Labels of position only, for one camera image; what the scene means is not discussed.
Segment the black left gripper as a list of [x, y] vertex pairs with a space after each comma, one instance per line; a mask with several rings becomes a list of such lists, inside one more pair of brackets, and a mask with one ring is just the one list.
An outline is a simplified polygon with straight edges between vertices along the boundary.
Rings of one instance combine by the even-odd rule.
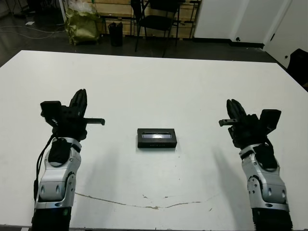
[[105, 125], [103, 118], [85, 118], [87, 108], [87, 93], [85, 89], [78, 90], [69, 106], [60, 105], [49, 112], [49, 124], [56, 137], [68, 137], [82, 141], [87, 137], [87, 124]]

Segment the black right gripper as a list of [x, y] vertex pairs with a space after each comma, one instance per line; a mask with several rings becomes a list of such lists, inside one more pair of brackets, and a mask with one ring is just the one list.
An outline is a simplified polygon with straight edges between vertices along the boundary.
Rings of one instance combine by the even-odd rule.
[[230, 119], [222, 119], [218, 123], [229, 126], [228, 131], [236, 148], [244, 149], [253, 144], [270, 145], [268, 134], [273, 131], [273, 115], [262, 113], [246, 115], [242, 105], [235, 99], [227, 100], [227, 113]]

